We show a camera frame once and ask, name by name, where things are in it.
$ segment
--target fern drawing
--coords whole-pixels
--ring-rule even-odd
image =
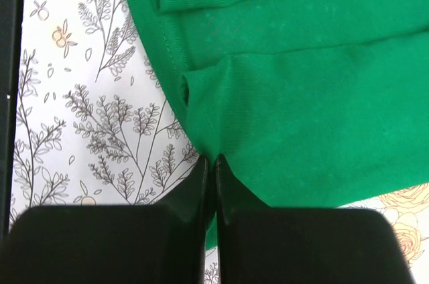
[[[119,9],[127,16],[121,26],[114,26]],[[120,80],[120,74],[135,53],[133,43],[138,37],[126,0],[85,0],[78,4],[78,12],[86,27],[85,33],[97,33],[103,38],[95,81],[103,70],[109,70],[115,80]]]
[[[177,120],[160,127],[160,118],[166,108],[150,103],[147,107],[133,110],[125,99],[115,95],[108,101],[100,96],[96,103],[89,98],[86,86],[77,84],[74,92],[64,95],[66,107],[70,108],[80,122],[73,123],[76,134],[88,139],[86,148],[97,160],[89,165],[94,177],[104,185],[113,187],[128,204],[151,204],[165,194],[177,182],[186,177],[192,169],[198,154],[188,143],[181,151],[172,145],[166,145],[160,157],[151,165],[155,155],[154,145],[160,133],[169,138],[178,138],[184,132]],[[149,154],[142,162],[141,150],[148,149]],[[121,164],[120,169],[111,166]],[[184,163],[190,167],[179,175],[178,168]],[[143,188],[147,176],[154,186]]]
[[[66,122],[54,117],[53,124],[42,123],[39,129],[35,129],[29,121],[33,107],[27,106],[25,100],[38,96],[36,85],[41,83],[33,67],[38,64],[35,55],[35,50],[32,53],[24,50],[21,59],[16,125],[17,131],[24,130],[25,137],[15,140],[13,150],[14,180],[21,185],[23,197],[27,201],[26,208],[51,203],[65,204],[63,198],[68,196],[65,191],[70,181],[67,174],[51,173],[43,160],[47,153],[62,150],[61,134]],[[36,184],[42,189],[41,192],[36,191]],[[11,221],[14,221],[16,210],[11,210],[11,216]]]

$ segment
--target yellow rose illustration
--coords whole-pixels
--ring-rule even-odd
[[[397,192],[381,195],[380,200],[386,208],[394,208],[400,214],[414,214],[429,208],[429,184],[410,187]]]
[[[400,216],[393,224],[393,231],[399,243],[408,267],[412,267],[424,250],[422,250],[422,233],[417,228],[417,218],[408,212]]]

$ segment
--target patterned paper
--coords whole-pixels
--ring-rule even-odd
[[[25,0],[11,217],[42,204],[150,204],[197,154],[163,95],[126,0]],[[391,222],[428,283],[429,184],[357,202]],[[217,250],[206,284],[219,282]]]

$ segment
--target botanical illustration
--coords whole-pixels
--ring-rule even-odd
[[[16,198],[13,194],[11,194],[11,205],[10,205],[11,209],[10,209],[10,213],[9,213],[9,229],[12,227],[13,224],[15,224],[16,220],[19,217],[19,214],[14,207],[15,203],[16,203]]]
[[[396,209],[400,214],[414,214],[429,209],[429,184],[402,189],[381,195],[380,200],[388,208]]]
[[[386,210],[385,204],[377,197],[352,202],[351,204],[344,205],[342,208],[371,209],[380,214],[384,214]]]
[[[150,79],[155,82],[155,87],[160,88],[161,87],[160,81],[156,77],[155,71],[152,68],[152,65],[150,64],[150,61],[147,55],[145,55],[144,60],[145,60],[145,66],[146,66],[146,74],[149,75]]]
[[[127,13],[120,26],[114,25],[118,10]],[[85,33],[98,34],[103,39],[95,80],[97,81],[103,70],[109,70],[115,78],[120,77],[135,53],[133,43],[138,37],[126,0],[85,0],[85,3],[79,3],[78,12],[83,26],[86,27]]]
[[[149,103],[135,110],[118,95],[110,100],[103,95],[93,103],[86,86],[79,84],[74,92],[65,94],[64,99],[66,107],[80,120],[73,123],[76,134],[88,139],[86,148],[97,157],[89,165],[91,173],[104,185],[114,187],[128,204],[154,203],[186,177],[192,166],[180,175],[176,175],[177,169],[185,162],[194,163],[198,157],[189,141],[179,151],[169,144],[163,153],[154,153],[156,138],[161,133],[167,133],[169,138],[184,137],[176,119],[165,127],[160,126],[166,100],[162,106]],[[140,155],[142,149],[149,149],[145,160]],[[158,160],[151,165],[153,156],[158,155]],[[113,171],[110,163],[122,163],[121,169]],[[149,175],[154,186],[144,189],[143,181]]]
[[[204,271],[204,284],[219,284],[219,266],[211,263]]]
[[[64,58],[67,57],[71,46],[78,45],[76,42],[70,40],[72,33],[67,33],[67,31],[68,22],[67,19],[65,19],[62,27],[57,26],[54,33],[52,33],[52,39],[55,41],[55,44],[59,48],[64,48]]]
[[[85,185],[85,183],[83,182],[83,180],[79,181],[80,184],[80,188],[82,190],[82,194],[77,196],[74,200],[73,200],[73,204],[81,204],[81,205],[96,205],[97,201],[95,200],[95,196],[101,194],[102,190],[101,189],[97,189],[95,190],[93,193],[90,194],[90,192],[88,191],[88,187]]]
[[[28,53],[24,50],[19,69],[16,125],[17,131],[24,131],[25,138],[15,139],[13,172],[14,182],[20,184],[23,197],[27,201],[26,208],[51,203],[65,204],[63,198],[68,196],[65,191],[70,181],[67,174],[51,173],[43,160],[47,154],[61,151],[61,134],[66,122],[54,117],[53,123],[41,123],[39,128],[29,122],[30,116],[36,110],[27,106],[25,100],[38,96],[36,85],[41,81],[36,78],[38,71],[34,66],[37,64],[36,51]],[[36,184],[41,186],[41,192],[36,191]]]
[[[34,1],[35,9],[30,13],[30,17],[37,15],[41,21],[45,21],[49,18],[49,11],[46,8],[46,1],[39,4],[38,1]]]
[[[423,241],[429,238],[422,235],[418,228],[418,219],[412,212],[399,214],[396,209],[388,208],[384,216],[390,221],[408,267],[411,268],[423,255]]]

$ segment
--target black object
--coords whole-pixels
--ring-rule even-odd
[[[3,242],[0,283],[202,283],[215,211],[222,284],[413,283],[382,215],[269,208],[223,156],[151,206],[31,208]]]
[[[0,239],[8,231],[23,0],[0,0]]]

